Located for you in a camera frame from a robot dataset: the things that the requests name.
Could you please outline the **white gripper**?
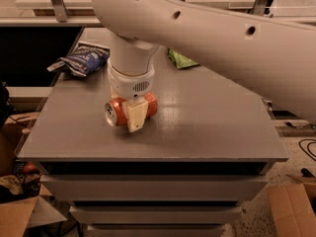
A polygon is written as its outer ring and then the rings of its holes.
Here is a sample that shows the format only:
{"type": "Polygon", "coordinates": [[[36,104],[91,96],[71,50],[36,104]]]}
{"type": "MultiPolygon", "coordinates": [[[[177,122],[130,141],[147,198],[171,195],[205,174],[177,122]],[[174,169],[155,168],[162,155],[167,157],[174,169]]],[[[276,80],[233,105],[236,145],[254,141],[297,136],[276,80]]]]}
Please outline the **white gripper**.
{"type": "Polygon", "coordinates": [[[148,110],[148,102],[141,96],[151,91],[155,70],[152,64],[149,71],[142,75],[125,75],[118,72],[108,61],[108,79],[111,85],[112,99],[126,99],[122,104],[130,133],[143,128],[148,110]]]}

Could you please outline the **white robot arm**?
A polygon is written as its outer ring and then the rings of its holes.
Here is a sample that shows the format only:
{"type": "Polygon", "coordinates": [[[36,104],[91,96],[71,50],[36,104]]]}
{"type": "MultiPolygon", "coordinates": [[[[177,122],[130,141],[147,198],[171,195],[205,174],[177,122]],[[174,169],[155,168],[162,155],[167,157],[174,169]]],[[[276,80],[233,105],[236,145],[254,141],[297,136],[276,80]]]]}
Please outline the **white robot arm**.
{"type": "Polygon", "coordinates": [[[179,0],[92,0],[92,6],[116,44],[170,47],[315,123],[313,27],[179,0]]]}

